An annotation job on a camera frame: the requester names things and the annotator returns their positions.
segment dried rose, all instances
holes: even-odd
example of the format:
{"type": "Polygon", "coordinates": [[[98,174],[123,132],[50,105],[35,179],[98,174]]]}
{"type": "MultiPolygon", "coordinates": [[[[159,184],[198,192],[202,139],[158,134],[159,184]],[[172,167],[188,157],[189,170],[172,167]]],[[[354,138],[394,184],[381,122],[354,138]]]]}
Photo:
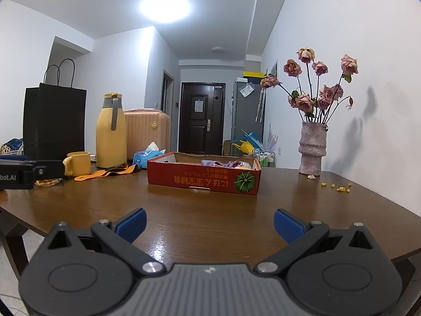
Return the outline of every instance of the dried rose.
{"type": "Polygon", "coordinates": [[[309,49],[308,47],[303,47],[297,51],[298,59],[301,60],[303,63],[310,63],[314,61],[316,58],[313,49],[309,49]]]}
{"type": "Polygon", "coordinates": [[[318,76],[328,73],[328,67],[323,62],[314,62],[312,68],[316,71],[316,75],[318,76]]]}
{"type": "Polygon", "coordinates": [[[344,95],[344,90],[339,84],[334,85],[331,89],[335,94],[335,96],[333,97],[335,101],[337,101],[339,98],[342,98],[342,96],[344,95]]]}
{"type": "Polygon", "coordinates": [[[302,73],[300,65],[293,59],[287,60],[287,64],[284,65],[284,72],[292,77],[298,77],[298,75],[302,73]]]}
{"type": "Polygon", "coordinates": [[[333,92],[332,88],[329,88],[328,86],[326,86],[326,84],[320,90],[320,96],[324,97],[328,101],[333,100],[333,95],[334,95],[334,92],[333,92]]]}
{"type": "Polygon", "coordinates": [[[269,74],[268,76],[266,76],[264,79],[260,81],[260,85],[263,88],[270,88],[270,87],[274,87],[275,85],[279,85],[279,81],[276,78],[276,76],[269,74]]]}
{"type": "Polygon", "coordinates": [[[357,60],[349,57],[348,55],[343,56],[340,67],[347,76],[351,76],[353,73],[358,73],[357,60]]]}
{"type": "Polygon", "coordinates": [[[337,101],[339,98],[341,98],[344,95],[344,90],[340,85],[334,85],[332,88],[329,88],[324,85],[323,88],[320,90],[320,96],[324,97],[328,101],[335,100],[337,101]]]}
{"type": "Polygon", "coordinates": [[[299,110],[305,113],[312,113],[314,102],[311,100],[310,96],[300,95],[298,98],[295,99],[295,103],[299,110]]]}
{"type": "Polygon", "coordinates": [[[317,105],[321,110],[327,110],[327,108],[329,108],[330,103],[331,103],[331,101],[326,100],[324,97],[321,97],[318,100],[317,105]]]}
{"type": "Polygon", "coordinates": [[[298,108],[297,103],[295,102],[295,98],[292,98],[291,96],[288,96],[288,103],[292,108],[298,108]]]}
{"type": "Polygon", "coordinates": [[[353,104],[354,104],[354,100],[350,96],[349,97],[349,104],[347,105],[348,110],[351,110],[353,104]]]}

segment dark brown door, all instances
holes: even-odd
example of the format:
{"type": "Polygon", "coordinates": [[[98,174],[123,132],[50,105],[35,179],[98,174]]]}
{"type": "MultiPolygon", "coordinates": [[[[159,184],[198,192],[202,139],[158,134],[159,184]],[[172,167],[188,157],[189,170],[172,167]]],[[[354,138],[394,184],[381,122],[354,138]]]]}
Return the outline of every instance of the dark brown door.
{"type": "Polygon", "coordinates": [[[183,83],[178,150],[221,155],[224,129],[222,83],[183,83]]]}

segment yellow mug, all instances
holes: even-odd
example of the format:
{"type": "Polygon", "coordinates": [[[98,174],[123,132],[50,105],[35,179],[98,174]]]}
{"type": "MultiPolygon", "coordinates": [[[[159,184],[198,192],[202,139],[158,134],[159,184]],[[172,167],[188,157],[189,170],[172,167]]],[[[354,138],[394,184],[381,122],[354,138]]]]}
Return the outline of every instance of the yellow mug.
{"type": "Polygon", "coordinates": [[[91,173],[91,157],[89,152],[71,152],[63,160],[64,175],[79,177],[91,173]]]}

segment tile floor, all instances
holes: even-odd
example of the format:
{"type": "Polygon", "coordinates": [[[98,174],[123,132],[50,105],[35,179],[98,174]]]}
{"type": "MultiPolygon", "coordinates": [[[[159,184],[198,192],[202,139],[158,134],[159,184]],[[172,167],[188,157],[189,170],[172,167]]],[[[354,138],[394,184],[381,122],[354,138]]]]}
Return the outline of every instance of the tile floor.
{"type": "MultiPolygon", "coordinates": [[[[28,230],[24,236],[25,248],[27,250],[28,258],[37,250],[39,244],[43,241],[43,237],[28,230]]],[[[9,264],[3,246],[0,243],[0,298],[4,304],[10,309],[15,316],[27,316],[23,302],[20,299],[18,292],[18,280],[13,273],[12,267],[9,264]]]]}
{"type": "MultiPolygon", "coordinates": [[[[43,237],[28,230],[23,236],[25,248],[27,250],[28,259],[37,250],[39,244],[43,241],[43,237]]],[[[414,277],[409,284],[405,294],[402,296],[391,316],[404,316],[409,311],[412,304],[421,295],[421,253],[411,258],[412,264],[416,267],[414,277]]],[[[18,281],[10,267],[9,261],[4,252],[3,246],[0,244],[0,298],[9,307],[15,316],[28,316],[18,292],[18,281]]],[[[421,316],[421,308],[416,312],[415,316],[421,316]]]]}

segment pink suitcase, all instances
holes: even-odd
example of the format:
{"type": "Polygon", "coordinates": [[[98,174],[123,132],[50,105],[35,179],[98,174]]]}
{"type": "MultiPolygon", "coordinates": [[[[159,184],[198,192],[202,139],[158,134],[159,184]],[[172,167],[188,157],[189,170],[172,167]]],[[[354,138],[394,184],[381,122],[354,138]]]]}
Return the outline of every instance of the pink suitcase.
{"type": "Polygon", "coordinates": [[[171,119],[160,110],[152,108],[127,110],[127,158],[144,151],[154,141],[159,150],[170,152],[171,119]]]}

